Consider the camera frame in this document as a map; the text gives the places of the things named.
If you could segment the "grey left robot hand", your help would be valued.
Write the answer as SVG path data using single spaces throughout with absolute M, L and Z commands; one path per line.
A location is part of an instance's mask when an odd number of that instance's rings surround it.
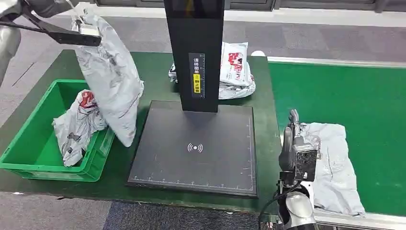
M 27 30 L 45 33 L 45 34 L 74 34 L 79 35 L 77 31 L 67 30 L 53 24 L 41 21 L 32 14 L 34 11 L 39 17 L 50 18 L 57 14 L 73 10 L 79 0 L 22 0 L 23 16 L 36 26 L 28 27 Z

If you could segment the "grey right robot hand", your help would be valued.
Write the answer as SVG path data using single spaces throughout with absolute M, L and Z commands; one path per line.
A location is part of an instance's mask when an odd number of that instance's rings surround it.
M 293 171 L 295 167 L 296 153 L 293 149 L 295 144 L 304 144 L 300 135 L 299 114 L 296 109 L 289 112 L 289 124 L 283 131 L 282 150 L 279 155 L 279 166 L 282 171 Z

